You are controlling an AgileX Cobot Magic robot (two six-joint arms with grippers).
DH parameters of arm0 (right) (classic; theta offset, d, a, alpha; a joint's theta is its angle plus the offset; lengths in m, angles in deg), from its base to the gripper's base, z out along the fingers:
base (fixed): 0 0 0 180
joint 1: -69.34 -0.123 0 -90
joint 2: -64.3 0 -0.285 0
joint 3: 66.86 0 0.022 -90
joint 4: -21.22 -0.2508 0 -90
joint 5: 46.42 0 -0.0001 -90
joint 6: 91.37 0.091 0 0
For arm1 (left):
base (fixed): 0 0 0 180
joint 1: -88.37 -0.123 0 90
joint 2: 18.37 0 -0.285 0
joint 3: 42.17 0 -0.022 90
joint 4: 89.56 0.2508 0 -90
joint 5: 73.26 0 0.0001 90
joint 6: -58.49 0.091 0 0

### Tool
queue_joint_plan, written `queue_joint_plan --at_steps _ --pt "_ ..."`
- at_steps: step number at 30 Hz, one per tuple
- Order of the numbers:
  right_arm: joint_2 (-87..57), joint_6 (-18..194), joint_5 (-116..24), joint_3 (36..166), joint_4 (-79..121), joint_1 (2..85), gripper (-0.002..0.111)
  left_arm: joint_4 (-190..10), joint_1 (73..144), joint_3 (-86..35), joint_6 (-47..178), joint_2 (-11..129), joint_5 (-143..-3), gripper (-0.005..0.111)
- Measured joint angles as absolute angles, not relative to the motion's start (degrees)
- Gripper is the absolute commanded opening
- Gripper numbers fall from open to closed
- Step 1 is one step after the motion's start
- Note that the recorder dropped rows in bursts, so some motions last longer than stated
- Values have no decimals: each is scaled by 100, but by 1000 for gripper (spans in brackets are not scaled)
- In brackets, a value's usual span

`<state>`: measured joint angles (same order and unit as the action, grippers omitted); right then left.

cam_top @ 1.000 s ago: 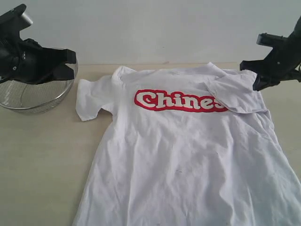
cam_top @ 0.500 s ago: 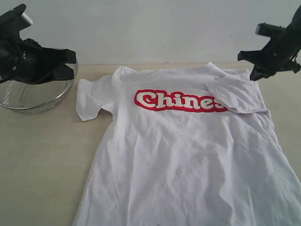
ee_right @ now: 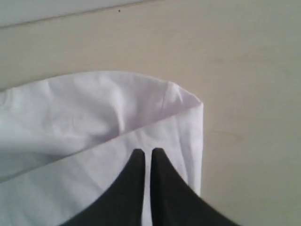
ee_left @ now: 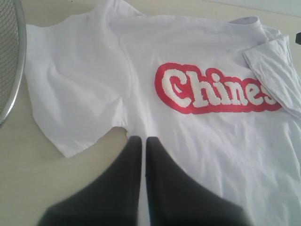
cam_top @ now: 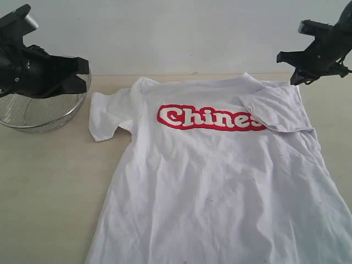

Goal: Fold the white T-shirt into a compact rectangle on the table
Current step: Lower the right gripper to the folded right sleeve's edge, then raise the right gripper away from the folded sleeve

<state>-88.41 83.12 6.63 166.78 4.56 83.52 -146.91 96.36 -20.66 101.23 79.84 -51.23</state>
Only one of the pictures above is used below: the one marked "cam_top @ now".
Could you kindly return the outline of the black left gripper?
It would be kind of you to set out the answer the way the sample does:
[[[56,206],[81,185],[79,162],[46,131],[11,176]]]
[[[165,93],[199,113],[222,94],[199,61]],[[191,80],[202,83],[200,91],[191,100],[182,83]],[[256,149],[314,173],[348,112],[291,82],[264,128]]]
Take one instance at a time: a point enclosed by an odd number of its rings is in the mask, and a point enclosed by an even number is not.
[[[80,57],[52,56],[37,45],[1,45],[1,97],[84,94],[89,73],[89,61]]]

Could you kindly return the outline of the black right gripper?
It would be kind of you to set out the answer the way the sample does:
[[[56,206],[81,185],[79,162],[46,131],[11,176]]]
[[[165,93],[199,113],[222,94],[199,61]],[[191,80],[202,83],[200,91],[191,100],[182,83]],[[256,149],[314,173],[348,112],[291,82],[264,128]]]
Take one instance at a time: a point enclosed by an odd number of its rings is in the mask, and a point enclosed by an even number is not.
[[[351,37],[329,37],[314,40],[304,51],[283,52],[277,54],[277,63],[295,66],[291,85],[311,84],[322,76],[339,75],[345,77],[351,70],[344,65],[347,54],[351,51]]]

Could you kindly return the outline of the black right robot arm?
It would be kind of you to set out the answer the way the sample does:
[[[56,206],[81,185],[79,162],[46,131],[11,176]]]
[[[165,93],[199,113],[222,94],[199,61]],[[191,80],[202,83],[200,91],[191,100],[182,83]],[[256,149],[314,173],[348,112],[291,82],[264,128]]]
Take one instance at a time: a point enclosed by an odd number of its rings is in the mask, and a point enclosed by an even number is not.
[[[278,63],[288,63],[295,68],[291,85],[310,85],[323,76],[343,78],[351,74],[351,69],[344,65],[351,52],[351,3],[343,9],[336,24],[303,20],[298,33],[313,36],[314,40],[303,51],[277,54]]]

